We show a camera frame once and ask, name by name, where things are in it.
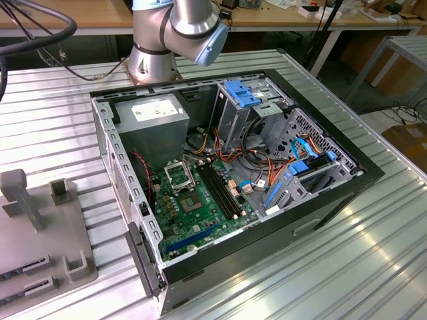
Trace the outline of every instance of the motherboard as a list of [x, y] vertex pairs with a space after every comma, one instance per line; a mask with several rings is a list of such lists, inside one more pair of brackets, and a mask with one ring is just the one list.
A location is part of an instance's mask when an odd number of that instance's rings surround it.
[[220, 160], [203, 165], [177, 162], [151, 178], [155, 218], [163, 233], [165, 260], [192, 251], [258, 220]]

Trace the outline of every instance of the blue pcie slot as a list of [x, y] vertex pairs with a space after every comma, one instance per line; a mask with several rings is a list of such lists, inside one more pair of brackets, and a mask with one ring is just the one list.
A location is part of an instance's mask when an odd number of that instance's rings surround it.
[[199, 233], [196, 233], [195, 235], [192, 235], [191, 237], [188, 237], [184, 240], [178, 241], [177, 243], [174, 243], [172, 245], [168, 245], [166, 247], [167, 252], [171, 252], [173, 250], [181, 249], [182, 247], [185, 247], [186, 245], [189, 245], [190, 243], [193, 243], [197, 240], [203, 239], [204, 237], [207, 237], [212, 233], [212, 231], [217, 227], [217, 225], [212, 225], [211, 227], [200, 231]]

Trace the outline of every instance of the ram slot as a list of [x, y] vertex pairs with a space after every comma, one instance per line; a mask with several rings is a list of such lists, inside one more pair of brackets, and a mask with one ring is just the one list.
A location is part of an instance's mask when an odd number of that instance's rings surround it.
[[197, 167], [197, 172], [226, 219], [230, 220], [233, 219], [234, 215], [240, 215], [241, 210], [230, 195], [230, 192], [224, 187], [216, 171], [210, 165], [206, 165]]

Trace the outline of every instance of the yellow cable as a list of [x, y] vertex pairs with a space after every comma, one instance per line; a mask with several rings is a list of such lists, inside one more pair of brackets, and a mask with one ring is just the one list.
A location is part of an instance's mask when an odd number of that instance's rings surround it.
[[206, 147], [206, 143], [207, 143], [207, 135], [205, 135], [205, 140], [203, 141], [203, 145], [201, 145], [200, 149], [198, 149], [197, 151], [194, 151], [194, 153], [196, 155], [198, 155], [199, 153], [202, 153]]

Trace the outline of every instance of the wooden table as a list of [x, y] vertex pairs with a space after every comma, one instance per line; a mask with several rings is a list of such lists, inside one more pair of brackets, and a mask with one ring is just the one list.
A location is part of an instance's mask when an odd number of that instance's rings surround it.
[[[133, 33], [133, 18], [122, 0], [34, 0], [40, 4], [56, 9], [72, 17], [79, 26], [76, 35], [129, 35]], [[62, 21], [31, 10], [33, 17], [53, 32], [64, 26]], [[319, 20], [308, 19], [297, 13], [295, 7], [283, 10], [275, 5], [264, 2], [259, 10], [236, 8], [233, 12], [232, 32], [250, 31], [313, 31], [318, 27]], [[44, 32], [22, 18], [24, 26], [34, 35]], [[409, 29], [409, 35], [416, 35], [424, 25], [420, 20], [409, 20], [405, 23], [377, 23], [361, 13], [351, 18], [341, 18], [332, 23], [330, 36], [326, 41], [311, 73], [317, 75], [334, 47], [342, 31], [347, 30], [393, 30]], [[0, 11], [0, 36], [21, 37], [21, 30]]]
[[[122, 0], [33, 0], [62, 12], [75, 20], [79, 29], [76, 35], [129, 35], [133, 33], [133, 17]], [[29, 9], [32, 18], [56, 32], [65, 24], [54, 17]], [[34, 35], [44, 35], [34, 24], [17, 14], [25, 27]], [[6, 14], [0, 10], [0, 36], [22, 37]]]

